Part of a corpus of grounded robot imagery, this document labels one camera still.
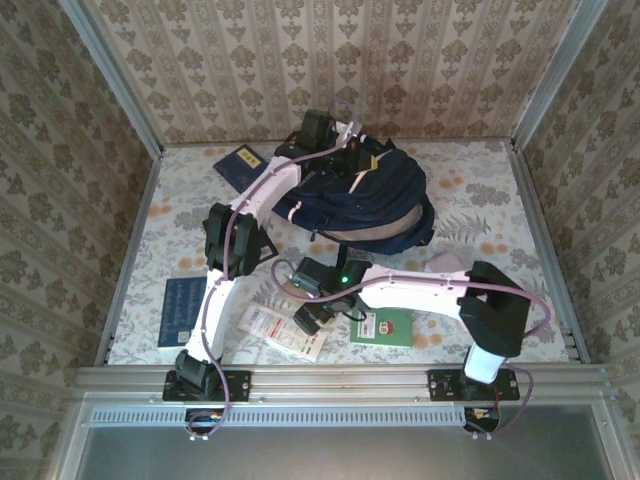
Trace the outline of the aluminium table side rail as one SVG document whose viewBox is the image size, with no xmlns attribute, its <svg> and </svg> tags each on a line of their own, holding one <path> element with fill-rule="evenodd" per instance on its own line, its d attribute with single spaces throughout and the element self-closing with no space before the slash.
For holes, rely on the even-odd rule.
<svg viewBox="0 0 640 480">
<path fill-rule="evenodd" d="M 159 179 L 161 162 L 162 153 L 160 153 L 160 155 L 154 159 L 149 171 L 149 177 L 147 179 L 135 222 L 131 230 L 130 241 L 127 247 L 126 255 L 124 257 L 124 262 L 120 271 L 119 279 L 114 290 L 101 341 L 94 360 L 95 367 L 102 367 L 108 362 L 111 348 L 115 339 L 117 325 L 126 298 L 126 292 L 135 265 L 137 252 L 143 235 L 144 226 L 150 210 L 154 191 Z"/>
<path fill-rule="evenodd" d="M 506 146 L 519 196 L 545 276 L 549 298 L 554 309 L 555 318 L 562 331 L 569 359 L 583 364 L 590 363 L 591 358 L 586 342 L 580 330 L 576 312 L 526 161 L 523 155 L 510 142 Z"/>
</svg>

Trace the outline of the white plastic packet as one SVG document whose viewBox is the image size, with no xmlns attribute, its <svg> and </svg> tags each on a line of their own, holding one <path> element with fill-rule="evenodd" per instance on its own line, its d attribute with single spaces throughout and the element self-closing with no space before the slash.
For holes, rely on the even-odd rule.
<svg viewBox="0 0 640 480">
<path fill-rule="evenodd" d="M 255 303 L 244 311 L 238 328 L 276 349 L 311 362 L 318 359 L 327 338 L 324 333 L 308 335 L 293 319 Z"/>
</svg>

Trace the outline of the aluminium frame post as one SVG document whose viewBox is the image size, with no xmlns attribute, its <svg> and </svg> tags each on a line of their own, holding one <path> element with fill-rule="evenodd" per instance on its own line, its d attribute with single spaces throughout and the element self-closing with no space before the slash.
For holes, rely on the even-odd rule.
<svg viewBox="0 0 640 480">
<path fill-rule="evenodd" d="M 517 149 L 535 133 L 609 0 L 581 0 L 511 136 Z"/>
<path fill-rule="evenodd" d="M 98 22 L 90 13 L 84 0 L 59 0 L 59 3 L 104 76 L 141 143 L 151 159 L 156 161 L 163 153 L 163 146 L 154 133 L 151 122 L 137 100 L 113 49 L 108 45 L 105 35 L 100 32 Z"/>
</svg>

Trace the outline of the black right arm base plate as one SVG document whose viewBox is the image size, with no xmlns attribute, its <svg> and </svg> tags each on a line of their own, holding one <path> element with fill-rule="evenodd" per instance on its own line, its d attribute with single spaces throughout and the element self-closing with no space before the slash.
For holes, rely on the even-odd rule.
<svg viewBox="0 0 640 480">
<path fill-rule="evenodd" d="M 500 369 L 490 384 L 471 380 L 462 369 L 432 369 L 427 372 L 430 400 L 447 401 L 516 401 L 520 399 L 515 372 Z"/>
</svg>

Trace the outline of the pink pencil case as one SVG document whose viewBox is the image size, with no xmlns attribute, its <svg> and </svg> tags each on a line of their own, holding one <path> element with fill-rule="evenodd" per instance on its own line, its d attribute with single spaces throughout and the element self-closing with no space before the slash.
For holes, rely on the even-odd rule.
<svg viewBox="0 0 640 480">
<path fill-rule="evenodd" d="M 451 253 L 444 253 L 431 259 L 426 265 L 425 270 L 430 273 L 448 274 L 464 270 L 461 261 Z"/>
</svg>

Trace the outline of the navy blue backpack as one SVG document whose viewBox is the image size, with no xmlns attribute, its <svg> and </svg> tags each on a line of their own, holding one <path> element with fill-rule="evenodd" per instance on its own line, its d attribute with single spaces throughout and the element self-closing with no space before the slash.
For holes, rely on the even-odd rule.
<svg viewBox="0 0 640 480">
<path fill-rule="evenodd" d="M 350 248 L 382 255 L 428 244 L 435 210 L 426 193 L 426 174 L 392 141 L 378 168 L 366 174 L 308 173 L 273 212 Z"/>
</svg>

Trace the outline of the aluminium mounting rail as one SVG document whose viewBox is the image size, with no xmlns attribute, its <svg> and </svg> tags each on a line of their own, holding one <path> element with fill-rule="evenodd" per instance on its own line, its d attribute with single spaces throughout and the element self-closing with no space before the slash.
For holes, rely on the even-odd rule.
<svg viewBox="0 0 640 480">
<path fill-rule="evenodd" d="M 444 365 L 281 365 L 250 366 L 251 405 L 355 406 L 425 405 L 430 372 Z M 613 395 L 605 368 L 579 363 L 514 366 L 520 388 L 533 385 L 534 405 L 586 404 Z M 76 395 L 156 404 L 162 398 L 167 366 L 83 368 Z"/>
</svg>

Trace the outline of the blue book with barcode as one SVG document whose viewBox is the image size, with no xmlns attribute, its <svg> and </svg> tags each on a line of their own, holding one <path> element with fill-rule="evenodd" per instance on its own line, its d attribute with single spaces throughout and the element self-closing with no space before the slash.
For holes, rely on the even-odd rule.
<svg viewBox="0 0 640 480">
<path fill-rule="evenodd" d="M 157 342 L 159 348 L 187 344 L 204 299 L 205 287 L 205 276 L 166 281 Z"/>
</svg>

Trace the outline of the grey metal panel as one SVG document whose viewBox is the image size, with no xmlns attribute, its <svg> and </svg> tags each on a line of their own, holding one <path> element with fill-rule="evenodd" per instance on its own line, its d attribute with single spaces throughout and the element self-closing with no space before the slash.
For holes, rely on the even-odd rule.
<svg viewBox="0 0 640 480">
<path fill-rule="evenodd" d="M 92 427 L 86 400 L 47 480 L 640 480 L 601 401 L 502 406 L 496 431 L 463 426 Z"/>
</svg>

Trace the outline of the navy book with yellow label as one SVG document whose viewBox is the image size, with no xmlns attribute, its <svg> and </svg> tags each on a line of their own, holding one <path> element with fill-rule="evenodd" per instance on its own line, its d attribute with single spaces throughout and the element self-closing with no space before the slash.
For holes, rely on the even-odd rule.
<svg viewBox="0 0 640 480">
<path fill-rule="evenodd" d="M 244 192 L 266 169 L 267 161 L 243 144 L 213 165 L 238 193 Z"/>
</svg>

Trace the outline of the green notebook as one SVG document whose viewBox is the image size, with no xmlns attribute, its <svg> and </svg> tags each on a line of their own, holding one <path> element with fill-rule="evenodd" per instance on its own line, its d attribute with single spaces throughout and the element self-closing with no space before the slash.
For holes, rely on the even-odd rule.
<svg viewBox="0 0 640 480">
<path fill-rule="evenodd" d="M 351 321 L 350 341 L 354 344 L 411 348 L 413 313 L 383 308 L 368 311 L 361 321 Z"/>
</svg>

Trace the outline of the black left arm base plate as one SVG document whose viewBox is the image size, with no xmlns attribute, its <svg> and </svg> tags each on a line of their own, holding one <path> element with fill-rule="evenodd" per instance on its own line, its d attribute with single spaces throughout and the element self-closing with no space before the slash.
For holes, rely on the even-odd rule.
<svg viewBox="0 0 640 480">
<path fill-rule="evenodd" d="M 246 370 L 224 371 L 231 402 L 248 402 L 251 388 L 251 372 Z M 223 402 L 224 386 L 216 369 L 210 374 L 213 389 L 206 391 L 180 377 L 176 370 L 167 373 L 162 400 L 165 402 Z"/>
</svg>

